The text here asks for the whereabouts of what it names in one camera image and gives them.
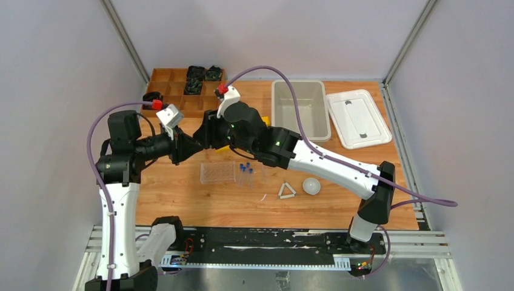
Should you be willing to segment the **clear plastic tube rack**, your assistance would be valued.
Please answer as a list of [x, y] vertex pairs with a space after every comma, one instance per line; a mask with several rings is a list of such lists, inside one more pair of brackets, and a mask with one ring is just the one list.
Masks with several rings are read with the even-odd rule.
[[219, 184], [235, 182], [234, 162], [205, 162], [200, 166], [200, 183]]

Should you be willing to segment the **white porcelain dish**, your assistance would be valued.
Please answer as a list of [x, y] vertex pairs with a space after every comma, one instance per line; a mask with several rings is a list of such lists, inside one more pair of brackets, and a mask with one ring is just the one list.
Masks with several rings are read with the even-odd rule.
[[321, 190], [321, 183], [316, 178], [307, 178], [302, 183], [302, 188], [309, 195], [317, 195]]

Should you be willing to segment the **blue capped tube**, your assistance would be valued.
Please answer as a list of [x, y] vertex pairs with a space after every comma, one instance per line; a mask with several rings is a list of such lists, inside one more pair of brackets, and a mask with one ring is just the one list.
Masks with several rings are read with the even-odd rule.
[[248, 181], [248, 179], [249, 179], [250, 167], [251, 167], [251, 163], [250, 162], [246, 162], [246, 164], [245, 164], [245, 181]]
[[243, 163], [240, 163], [239, 176], [238, 176], [238, 180], [237, 180], [239, 186], [242, 185], [242, 181], [244, 179], [245, 172], [246, 172], [246, 166]]
[[241, 176], [239, 177], [239, 185], [243, 186], [245, 183], [245, 166], [241, 168]]
[[249, 188], [250, 189], [253, 188], [253, 175], [254, 175], [254, 169], [253, 168], [249, 168], [249, 171], [248, 171], [248, 184], [249, 184]]

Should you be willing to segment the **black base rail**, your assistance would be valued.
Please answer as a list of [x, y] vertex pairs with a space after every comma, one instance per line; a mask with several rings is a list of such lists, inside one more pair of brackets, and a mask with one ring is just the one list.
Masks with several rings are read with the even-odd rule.
[[186, 227], [158, 266], [184, 269], [329, 270], [372, 273], [386, 238], [352, 242], [346, 230]]

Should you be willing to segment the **white plastic bin lid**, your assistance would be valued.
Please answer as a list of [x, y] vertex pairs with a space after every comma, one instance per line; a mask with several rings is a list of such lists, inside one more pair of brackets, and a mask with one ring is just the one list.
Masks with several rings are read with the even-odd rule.
[[392, 141], [372, 95], [364, 89], [326, 95], [329, 115], [342, 146], [347, 150], [380, 146]]

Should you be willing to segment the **yellow test tube rack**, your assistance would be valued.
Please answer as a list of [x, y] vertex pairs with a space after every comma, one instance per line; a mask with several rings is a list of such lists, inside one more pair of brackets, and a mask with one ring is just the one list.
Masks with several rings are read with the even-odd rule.
[[[270, 117], [269, 116], [263, 116], [262, 117], [262, 120], [264, 121], [264, 123], [266, 124], [266, 126], [270, 126], [271, 125], [271, 120], [270, 120]], [[220, 149], [216, 149], [215, 152], [218, 153], [218, 152], [225, 152], [225, 151], [228, 151], [230, 150], [229, 146], [225, 146], [225, 147], [222, 147]]]

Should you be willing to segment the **wooden compartment tray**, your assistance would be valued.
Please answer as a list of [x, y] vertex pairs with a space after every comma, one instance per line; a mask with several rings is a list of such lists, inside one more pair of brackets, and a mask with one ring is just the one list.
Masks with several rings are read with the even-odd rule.
[[175, 105], [186, 118], [201, 118], [204, 111], [218, 108], [215, 89], [224, 82], [225, 70], [215, 65], [204, 73], [197, 66], [155, 68], [146, 92]]

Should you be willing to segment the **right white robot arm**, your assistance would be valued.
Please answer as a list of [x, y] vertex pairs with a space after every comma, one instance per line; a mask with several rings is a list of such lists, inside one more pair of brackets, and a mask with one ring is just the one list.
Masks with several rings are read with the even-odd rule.
[[329, 151], [299, 133], [267, 126], [257, 109], [243, 102], [229, 106], [221, 115], [216, 110], [205, 111], [193, 137], [205, 149], [229, 146], [252, 155], [265, 166], [306, 172], [356, 194], [361, 202], [346, 236], [347, 247], [354, 253], [368, 248], [375, 229], [389, 221], [395, 166], [387, 161], [377, 166], [341, 155], [330, 157]]

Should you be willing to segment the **grey plastic bin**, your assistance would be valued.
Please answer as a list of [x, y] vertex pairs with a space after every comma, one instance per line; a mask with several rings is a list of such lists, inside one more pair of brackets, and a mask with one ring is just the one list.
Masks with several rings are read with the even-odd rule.
[[324, 83], [315, 80], [293, 80], [291, 84], [296, 93], [297, 107], [285, 81], [275, 80], [272, 83], [271, 125], [299, 133], [296, 119], [296, 114], [299, 113], [307, 138], [318, 144], [327, 142], [332, 131]]

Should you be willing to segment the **white clay triangle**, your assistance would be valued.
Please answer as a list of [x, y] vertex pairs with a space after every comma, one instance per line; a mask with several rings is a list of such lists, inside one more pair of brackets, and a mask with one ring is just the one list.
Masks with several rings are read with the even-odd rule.
[[279, 199], [289, 199], [295, 197], [296, 194], [293, 187], [288, 182], [284, 182], [279, 189], [278, 197]]

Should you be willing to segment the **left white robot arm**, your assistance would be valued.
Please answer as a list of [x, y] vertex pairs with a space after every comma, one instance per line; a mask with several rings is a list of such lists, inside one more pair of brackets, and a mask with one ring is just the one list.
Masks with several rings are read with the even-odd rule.
[[174, 107], [156, 113], [161, 133], [143, 139], [141, 114], [124, 110], [109, 115], [109, 139], [92, 163], [102, 204], [101, 259], [86, 290], [156, 290], [158, 264], [167, 249], [179, 250], [185, 233], [177, 216], [158, 218], [146, 241], [136, 246], [136, 203], [142, 171], [163, 156], [178, 165], [202, 147], [178, 124], [184, 115]]

